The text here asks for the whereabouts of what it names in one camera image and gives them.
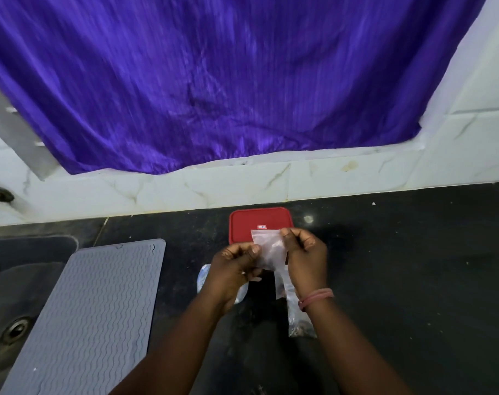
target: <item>gray silicone mat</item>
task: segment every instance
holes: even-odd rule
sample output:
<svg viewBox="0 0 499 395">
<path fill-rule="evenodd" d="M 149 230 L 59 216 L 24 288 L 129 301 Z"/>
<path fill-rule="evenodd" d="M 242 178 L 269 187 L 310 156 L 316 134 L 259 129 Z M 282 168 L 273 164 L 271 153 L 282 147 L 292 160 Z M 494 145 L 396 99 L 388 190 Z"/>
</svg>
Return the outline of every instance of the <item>gray silicone mat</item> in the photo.
<svg viewBox="0 0 499 395">
<path fill-rule="evenodd" d="M 145 356 L 165 241 L 68 260 L 1 395 L 108 394 Z"/>
</svg>

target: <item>sink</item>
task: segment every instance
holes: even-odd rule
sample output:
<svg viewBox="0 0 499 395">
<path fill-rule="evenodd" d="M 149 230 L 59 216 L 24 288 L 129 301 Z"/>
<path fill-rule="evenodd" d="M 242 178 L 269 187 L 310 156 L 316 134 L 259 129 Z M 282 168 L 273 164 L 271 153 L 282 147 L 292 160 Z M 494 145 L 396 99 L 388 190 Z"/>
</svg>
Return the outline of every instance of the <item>sink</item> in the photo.
<svg viewBox="0 0 499 395">
<path fill-rule="evenodd" d="M 77 249 L 67 235 L 0 239 L 0 389 Z"/>
</svg>

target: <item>person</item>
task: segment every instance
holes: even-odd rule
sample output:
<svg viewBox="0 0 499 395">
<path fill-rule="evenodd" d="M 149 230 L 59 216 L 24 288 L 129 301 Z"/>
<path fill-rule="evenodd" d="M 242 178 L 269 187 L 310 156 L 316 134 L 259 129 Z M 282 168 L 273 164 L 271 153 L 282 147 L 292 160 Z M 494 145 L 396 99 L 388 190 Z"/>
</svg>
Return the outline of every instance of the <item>person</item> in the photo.
<svg viewBox="0 0 499 395">
<path fill-rule="evenodd" d="M 326 288 L 326 245 L 301 228 L 284 228 L 280 233 L 299 299 Z M 238 289 L 261 273 L 255 268 L 259 253 L 260 247 L 253 243 L 232 244 L 218 252 L 202 290 L 172 331 L 109 395 L 188 394 L 218 321 L 234 305 Z M 333 298 L 312 302 L 305 311 L 343 393 L 411 394 Z"/>
</svg>

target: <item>plastic container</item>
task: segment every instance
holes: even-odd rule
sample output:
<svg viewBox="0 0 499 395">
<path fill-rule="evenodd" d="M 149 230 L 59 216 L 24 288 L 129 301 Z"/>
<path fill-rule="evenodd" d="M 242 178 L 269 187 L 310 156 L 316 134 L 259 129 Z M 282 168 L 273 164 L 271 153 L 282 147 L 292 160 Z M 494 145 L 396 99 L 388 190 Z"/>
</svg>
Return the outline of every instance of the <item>plastic container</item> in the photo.
<svg viewBox="0 0 499 395">
<path fill-rule="evenodd" d="M 292 216 L 286 208 L 240 209 L 229 216 L 229 244 L 251 242 L 251 230 L 279 230 L 293 227 Z"/>
</svg>

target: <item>tile grout line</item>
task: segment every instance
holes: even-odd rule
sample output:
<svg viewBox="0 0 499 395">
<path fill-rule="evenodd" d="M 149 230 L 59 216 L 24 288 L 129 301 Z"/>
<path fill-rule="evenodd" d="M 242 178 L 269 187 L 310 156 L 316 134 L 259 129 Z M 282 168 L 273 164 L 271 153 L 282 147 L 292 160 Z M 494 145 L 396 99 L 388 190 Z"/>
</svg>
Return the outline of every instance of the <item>tile grout line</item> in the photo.
<svg viewBox="0 0 499 395">
<path fill-rule="evenodd" d="M 103 232 L 103 229 L 105 228 L 105 226 L 107 225 L 107 222 L 109 221 L 109 218 L 105 219 L 105 221 L 103 222 L 103 225 L 101 226 L 101 228 L 99 229 L 99 233 L 98 235 L 96 236 L 95 240 L 94 240 L 94 244 L 92 244 L 92 246 L 95 246 L 95 244 L 98 242 L 99 238 L 101 237 L 101 233 Z"/>
</svg>

